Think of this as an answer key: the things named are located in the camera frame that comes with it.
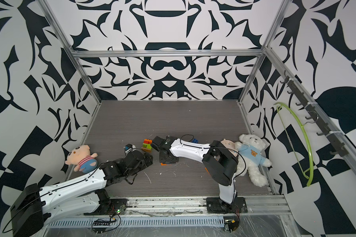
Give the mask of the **long green lego brick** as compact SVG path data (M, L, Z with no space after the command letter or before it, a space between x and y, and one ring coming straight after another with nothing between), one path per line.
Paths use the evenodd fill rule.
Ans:
M152 146L151 146L151 144L143 143L142 149L151 150L151 149L152 149Z

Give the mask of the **tan lego plate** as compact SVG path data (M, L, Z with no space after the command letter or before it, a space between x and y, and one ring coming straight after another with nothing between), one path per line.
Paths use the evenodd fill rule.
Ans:
M143 150L144 152L151 153L151 149L148 149L148 148L141 148L141 150Z

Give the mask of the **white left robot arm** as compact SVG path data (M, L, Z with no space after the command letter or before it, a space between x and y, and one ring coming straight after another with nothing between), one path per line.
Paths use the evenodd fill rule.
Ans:
M153 164L153 156L132 150L122 158L101 163L98 168L63 183L39 187L27 186L11 206L12 234L30 237L51 222L79 214L106 215L114 211L106 187Z

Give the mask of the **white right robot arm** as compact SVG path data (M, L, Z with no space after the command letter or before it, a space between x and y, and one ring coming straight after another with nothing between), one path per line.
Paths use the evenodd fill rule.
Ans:
M226 148L217 140L211 144L199 144L174 136L167 136L165 139L156 136L152 140L151 147L159 152L159 162L162 164L175 164L179 158L202 163L219 185L219 199L228 205L235 200L238 158L232 153L232 148Z

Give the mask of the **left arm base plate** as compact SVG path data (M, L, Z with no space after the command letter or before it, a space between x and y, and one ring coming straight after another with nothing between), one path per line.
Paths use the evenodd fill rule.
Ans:
M126 198L109 199L105 201L104 204L100 204L94 212L84 213L84 215L94 216L121 214L126 210L127 201L128 200Z

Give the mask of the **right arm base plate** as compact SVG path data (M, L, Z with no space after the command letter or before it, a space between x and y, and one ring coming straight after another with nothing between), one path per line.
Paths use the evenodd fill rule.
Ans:
M209 213L216 214L237 214L247 213L248 208L244 197L236 197L231 204L222 201L220 198L206 198L206 207Z

